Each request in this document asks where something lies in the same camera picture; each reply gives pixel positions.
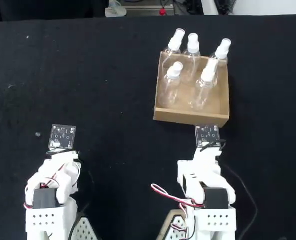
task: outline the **black cable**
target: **black cable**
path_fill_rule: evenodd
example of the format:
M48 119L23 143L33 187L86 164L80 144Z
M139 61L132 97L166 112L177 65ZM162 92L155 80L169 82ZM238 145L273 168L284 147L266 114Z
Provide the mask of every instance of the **black cable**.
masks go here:
M196 216L194 215L194 227L193 227L193 233L192 233L192 235L191 235L190 237L185 238L184 240L189 240L189 239L191 239L191 238L193 237L195 231L196 231Z
M75 229L75 227L77 226L78 222L82 219L82 218L85 218L86 216L82 213L82 212L79 212L76 216L76 219L75 221L73 222L73 225L71 227L71 230L70 230L70 233L69 233L69 237L68 237L68 240L71 240L72 238L72 234L73 234L73 230Z
M160 5L164 9L164 7L168 4L170 0L166 0L164 4L162 4L162 0L160 0Z
M89 168L88 168L86 162L85 162L84 160L82 160L80 157L79 157L78 160L79 160L79 161L81 162L81 164L84 165L85 168L87 169L87 173L88 173L88 176L89 176L90 181L91 181L91 196L90 196L88 202L87 202L87 203L83 206L83 208L81 209L81 212L83 213L83 212L85 212L85 210L90 206L90 204L91 204L91 202L92 202L92 199L93 199L93 197L94 197L94 186L95 186L95 184L94 184L93 176L92 176L92 174L91 174L91 172L90 172L90 170L89 170Z
M254 201L254 198L252 197L250 191L248 190L247 186L244 184L242 178L235 172L233 171L229 166L225 165L225 164L221 164L222 166L224 166L229 172L231 172L242 184L243 188L245 189L245 191L247 192L254 208L255 208L255 212L254 215L251 219L251 221L248 223L248 225L246 226L245 229L242 230L242 232L240 233L239 237L237 240L242 240L243 236L246 234L246 232L250 229L250 227L252 226L252 224L254 223L255 219L257 218L258 215L258 206L256 204L256 202Z
M226 141L224 139L219 139L219 140L216 140L216 141L212 141L210 143L207 143L205 144L201 149L200 149L200 152L202 152L203 150L209 148L209 147L212 147L213 145L217 144L217 143L220 143L220 144L223 144L222 146L220 146L220 150L222 150L225 145L226 145Z

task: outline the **red and white wire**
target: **red and white wire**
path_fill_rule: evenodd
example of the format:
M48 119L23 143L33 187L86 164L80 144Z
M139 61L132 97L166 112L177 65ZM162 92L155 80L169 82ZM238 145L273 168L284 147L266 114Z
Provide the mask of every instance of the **red and white wire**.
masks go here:
M194 207L194 208L203 207L202 204L196 204L194 199L182 199L182 198L178 198L176 196L172 196L172 195L168 194L168 192L165 191L162 187L158 186L155 183L152 183L150 186L151 186L152 190L155 191L156 193L158 193L162 196L165 196L169 199L172 199L174 201L177 201L179 203L182 203L183 205L187 205L187 206Z

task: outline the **table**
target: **table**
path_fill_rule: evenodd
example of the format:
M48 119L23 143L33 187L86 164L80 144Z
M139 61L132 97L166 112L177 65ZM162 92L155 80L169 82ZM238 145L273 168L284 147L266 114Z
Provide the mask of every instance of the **table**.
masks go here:
M87 214L99 235L155 239L177 204L149 184L182 197L176 161L195 150L193 126L152 120L159 51L175 28L197 32L205 56L221 38L233 43L222 161L259 208L243 239L296 239L296 15L289 15L0 22L0 240L25 238L23 188L43 161L52 124L77 126L74 147L96 183ZM253 206L239 181L223 175L236 190L239 233ZM86 177L79 185L83 204Z

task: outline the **white spray nozzle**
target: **white spray nozzle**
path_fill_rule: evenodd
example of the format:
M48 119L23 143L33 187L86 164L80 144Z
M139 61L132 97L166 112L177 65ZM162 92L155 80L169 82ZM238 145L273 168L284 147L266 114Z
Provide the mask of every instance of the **white spray nozzle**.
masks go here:
M217 66L218 66L218 60L209 58L206 67L203 69L201 73L201 79L205 82L211 82L214 79Z
M218 59L225 59L229 52L229 47L231 45L231 40L228 38L224 38L221 41L221 44L218 46L215 55Z
M167 70L167 76L169 78L177 78L180 75L180 72L183 68L182 63L176 61L169 69Z
M172 37L168 43L168 47L169 49L171 49L172 51L177 51L179 50L180 48L180 45L181 45L181 41Z
M198 35L196 33L190 33L188 39L188 51L195 54L199 51Z
M179 41L182 41L183 36L186 32L182 28L177 28L176 32L174 33L173 37Z

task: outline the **open cardboard box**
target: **open cardboard box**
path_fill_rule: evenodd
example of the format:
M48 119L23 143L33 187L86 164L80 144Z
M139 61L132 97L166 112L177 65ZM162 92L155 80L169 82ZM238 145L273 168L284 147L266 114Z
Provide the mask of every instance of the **open cardboard box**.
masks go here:
M226 65L218 67L218 84L212 89L202 111L194 111L190 107L189 101L193 94L194 87L183 83L179 86L175 104L172 105L171 108L163 108L158 104L158 89L160 80L163 78L161 65L166 57L168 57L166 53L160 53L153 119L191 125L217 124L219 127L222 127L229 119L230 112L228 69ZM164 64L163 68L167 70L170 67L169 65L173 64L175 61L180 61L184 69L187 59L188 56L186 55L173 54L166 61L168 65ZM195 79L201 75L207 61L208 58L205 56L198 57Z

